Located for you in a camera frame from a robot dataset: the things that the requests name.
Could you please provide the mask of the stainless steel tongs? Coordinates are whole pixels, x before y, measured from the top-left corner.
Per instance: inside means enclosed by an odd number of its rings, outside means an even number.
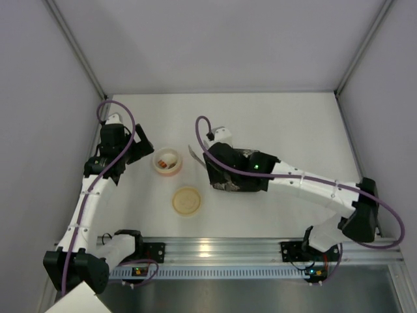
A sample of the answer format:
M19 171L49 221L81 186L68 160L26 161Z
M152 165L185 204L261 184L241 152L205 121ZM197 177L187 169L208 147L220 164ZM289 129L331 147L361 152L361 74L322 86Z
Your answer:
M194 160L196 160L204 169L207 168L207 165L206 165L205 161L195 153L195 151L192 149L190 144L188 144L188 151L189 151L190 156Z

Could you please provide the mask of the cream round lunch box lid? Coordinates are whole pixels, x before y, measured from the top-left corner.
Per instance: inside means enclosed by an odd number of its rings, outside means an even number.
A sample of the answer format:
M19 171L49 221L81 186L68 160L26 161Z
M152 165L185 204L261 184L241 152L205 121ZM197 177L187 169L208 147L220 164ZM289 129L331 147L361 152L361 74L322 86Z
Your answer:
M201 207L202 198L198 189L185 186L175 191L171 204L179 215L192 216Z

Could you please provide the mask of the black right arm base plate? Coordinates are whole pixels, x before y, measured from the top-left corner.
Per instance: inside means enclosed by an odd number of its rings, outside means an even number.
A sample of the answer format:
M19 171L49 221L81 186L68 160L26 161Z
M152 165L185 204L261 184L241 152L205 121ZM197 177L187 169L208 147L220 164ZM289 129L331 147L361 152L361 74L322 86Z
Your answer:
M332 246L326 252L304 244L302 241L282 241L280 243L283 262L313 262L313 261L338 261L340 257L337 245Z

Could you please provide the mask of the striped bacon food piece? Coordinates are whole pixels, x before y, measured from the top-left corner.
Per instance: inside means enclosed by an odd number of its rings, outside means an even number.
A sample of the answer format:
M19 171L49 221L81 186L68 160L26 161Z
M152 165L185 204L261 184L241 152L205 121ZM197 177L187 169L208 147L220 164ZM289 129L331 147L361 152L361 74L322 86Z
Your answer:
M161 168L166 168L166 167L167 167L167 164L166 164L163 160L159 160L159 161L158 161L158 165L159 165Z

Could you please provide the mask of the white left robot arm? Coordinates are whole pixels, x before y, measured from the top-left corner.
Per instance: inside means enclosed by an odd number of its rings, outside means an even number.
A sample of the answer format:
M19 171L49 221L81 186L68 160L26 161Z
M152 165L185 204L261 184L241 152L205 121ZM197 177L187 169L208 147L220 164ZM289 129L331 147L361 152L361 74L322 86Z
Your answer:
M153 152L141 125L136 124L130 132L120 122L103 123L96 152L84 165L82 189L72 220L57 248L44 255L43 265L57 291L66 294L85 282L100 294L114 268L145 257L138 230L118 230L108 243L98 246L97 222L126 165Z

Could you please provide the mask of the white oval food piece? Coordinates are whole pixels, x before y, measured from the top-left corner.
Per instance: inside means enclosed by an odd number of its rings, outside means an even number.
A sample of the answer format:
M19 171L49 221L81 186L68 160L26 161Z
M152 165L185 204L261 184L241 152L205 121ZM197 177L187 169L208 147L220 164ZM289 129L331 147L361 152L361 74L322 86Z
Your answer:
M177 156L173 153L166 153L161 156L161 160L163 160L168 166L171 164L175 164L177 162Z

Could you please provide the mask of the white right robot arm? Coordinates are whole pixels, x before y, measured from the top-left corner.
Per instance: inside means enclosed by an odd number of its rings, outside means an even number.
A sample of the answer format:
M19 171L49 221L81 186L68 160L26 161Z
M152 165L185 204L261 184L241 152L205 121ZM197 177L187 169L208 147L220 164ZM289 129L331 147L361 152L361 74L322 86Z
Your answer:
M375 240L379 205L373 200L374 180L363 178L345 188L337 181L298 170L276 156L258 150L235 149L228 143L204 143L210 185L226 192L268 191L291 194L334 212L324 222L307 228L303 249L326 252L350 239L360 244Z

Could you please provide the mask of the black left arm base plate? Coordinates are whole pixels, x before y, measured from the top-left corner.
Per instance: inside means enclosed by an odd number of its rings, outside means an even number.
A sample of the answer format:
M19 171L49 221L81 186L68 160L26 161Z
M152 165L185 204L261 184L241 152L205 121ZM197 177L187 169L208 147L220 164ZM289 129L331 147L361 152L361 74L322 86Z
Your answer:
M158 263L164 263L165 243L161 243L161 242L143 243L141 259L150 259Z

